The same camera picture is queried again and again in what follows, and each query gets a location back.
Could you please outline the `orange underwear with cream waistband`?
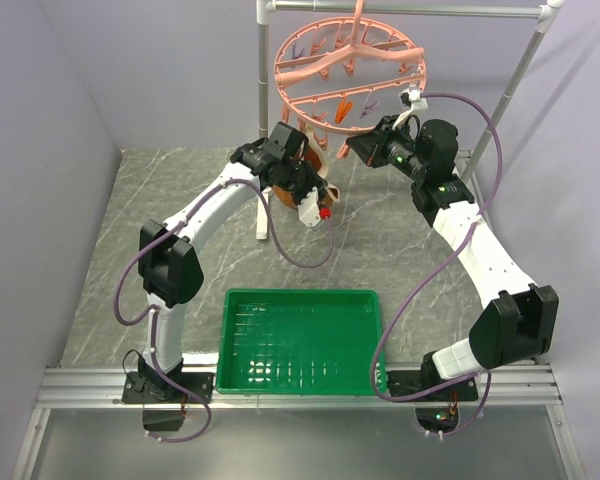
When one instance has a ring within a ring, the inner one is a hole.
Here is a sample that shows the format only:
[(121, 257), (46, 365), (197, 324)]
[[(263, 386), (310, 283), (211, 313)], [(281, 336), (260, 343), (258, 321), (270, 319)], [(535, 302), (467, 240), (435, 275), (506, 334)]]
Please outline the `orange underwear with cream waistband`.
[(293, 172), (286, 183), (271, 186), (276, 197), (288, 208), (297, 210), (302, 201), (313, 191), (317, 192), (315, 203), (319, 208), (331, 208), (340, 201), (340, 189), (329, 182), (330, 161), (319, 146), (311, 126), (302, 124), (299, 131), (306, 139), (291, 157)]

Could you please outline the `pink round clip hanger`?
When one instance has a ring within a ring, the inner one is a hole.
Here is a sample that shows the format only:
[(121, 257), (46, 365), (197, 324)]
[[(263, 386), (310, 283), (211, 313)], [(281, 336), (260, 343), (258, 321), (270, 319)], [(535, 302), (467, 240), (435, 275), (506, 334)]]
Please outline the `pink round clip hanger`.
[[(427, 83), (425, 50), (398, 28), (366, 16), (357, 1), (350, 14), (306, 24), (282, 42), (272, 65), (281, 100), (281, 120), (309, 125), (322, 150), (332, 135), (369, 131), (381, 101), (390, 93)], [(353, 108), (340, 124), (334, 115), (346, 96)], [(367, 117), (366, 102), (379, 100)]]

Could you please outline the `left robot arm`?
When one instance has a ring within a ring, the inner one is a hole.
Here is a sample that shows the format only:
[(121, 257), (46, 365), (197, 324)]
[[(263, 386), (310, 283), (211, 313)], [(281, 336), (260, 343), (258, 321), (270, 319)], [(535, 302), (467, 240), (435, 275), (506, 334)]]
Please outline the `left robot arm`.
[(238, 147), (214, 181), (180, 212), (140, 233), (138, 272), (149, 307), (143, 359), (154, 369), (146, 390), (158, 401), (175, 399), (182, 378), (181, 338), (187, 304), (204, 282), (199, 261), (206, 242), (244, 204), (268, 188), (288, 194), (299, 221), (318, 227), (329, 201), (328, 184), (307, 158), (308, 136), (283, 122), (268, 137)]

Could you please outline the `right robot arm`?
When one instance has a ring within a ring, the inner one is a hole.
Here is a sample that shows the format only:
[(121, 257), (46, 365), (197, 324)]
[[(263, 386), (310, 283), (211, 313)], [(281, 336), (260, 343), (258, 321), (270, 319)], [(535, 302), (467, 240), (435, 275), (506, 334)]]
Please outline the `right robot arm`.
[(385, 116), (347, 146), (370, 168), (391, 165), (412, 182), (416, 209), (452, 248), (483, 307), (466, 338), (431, 352), (421, 366), (422, 391), (440, 400), (456, 378), (543, 355), (550, 349), (559, 297), (539, 286), (509, 256), (455, 172), (457, 128), (440, 119), (396, 127)]

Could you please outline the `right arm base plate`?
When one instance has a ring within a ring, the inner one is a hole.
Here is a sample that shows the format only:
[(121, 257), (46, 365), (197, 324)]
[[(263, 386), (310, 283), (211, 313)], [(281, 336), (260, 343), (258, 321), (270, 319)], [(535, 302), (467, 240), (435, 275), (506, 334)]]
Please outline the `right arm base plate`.
[[(440, 383), (443, 380), (435, 376), (424, 380), (421, 372), (416, 370), (390, 370), (387, 373), (387, 386), (393, 398), (415, 394)], [(478, 398), (475, 379), (464, 380), (416, 399), (416, 403), (440, 403), (439, 407), (416, 407), (416, 420), (425, 432), (438, 435), (454, 432), (460, 423), (459, 403), (477, 401)]]

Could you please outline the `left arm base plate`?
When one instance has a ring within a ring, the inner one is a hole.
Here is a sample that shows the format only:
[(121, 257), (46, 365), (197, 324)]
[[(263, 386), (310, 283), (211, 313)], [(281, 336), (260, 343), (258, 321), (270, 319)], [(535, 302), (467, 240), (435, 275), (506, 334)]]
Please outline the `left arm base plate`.
[[(213, 380), (211, 372), (181, 372), (174, 378), (176, 383), (206, 402), (211, 400)], [(143, 427), (156, 433), (177, 432), (184, 424), (185, 406), (194, 403), (153, 371), (128, 372), (121, 402), (142, 406)]]

